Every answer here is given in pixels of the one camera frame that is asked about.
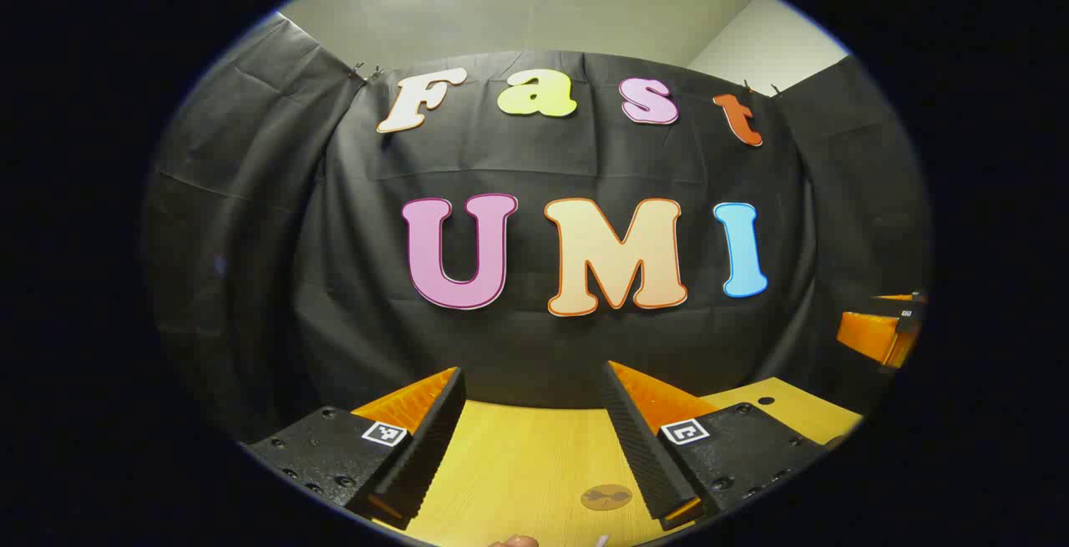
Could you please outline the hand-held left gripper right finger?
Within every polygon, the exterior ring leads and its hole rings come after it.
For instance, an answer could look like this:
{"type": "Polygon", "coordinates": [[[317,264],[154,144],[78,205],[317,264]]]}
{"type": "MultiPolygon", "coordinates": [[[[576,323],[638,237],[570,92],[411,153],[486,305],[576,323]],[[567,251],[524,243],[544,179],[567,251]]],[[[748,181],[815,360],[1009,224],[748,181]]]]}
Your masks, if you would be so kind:
{"type": "Polygon", "coordinates": [[[713,406],[614,361],[603,373],[611,429],[664,530],[732,512],[828,452],[753,403],[713,406]]]}

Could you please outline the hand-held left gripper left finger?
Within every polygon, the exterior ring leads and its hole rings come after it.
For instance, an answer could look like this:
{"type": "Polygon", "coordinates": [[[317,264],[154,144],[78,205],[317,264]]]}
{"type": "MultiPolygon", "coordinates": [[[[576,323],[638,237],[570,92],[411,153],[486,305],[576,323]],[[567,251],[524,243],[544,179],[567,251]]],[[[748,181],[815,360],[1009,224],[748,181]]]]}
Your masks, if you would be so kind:
{"type": "Polygon", "coordinates": [[[465,403],[464,372],[447,368],[357,408],[319,407],[246,448],[313,496],[405,530],[465,403]]]}

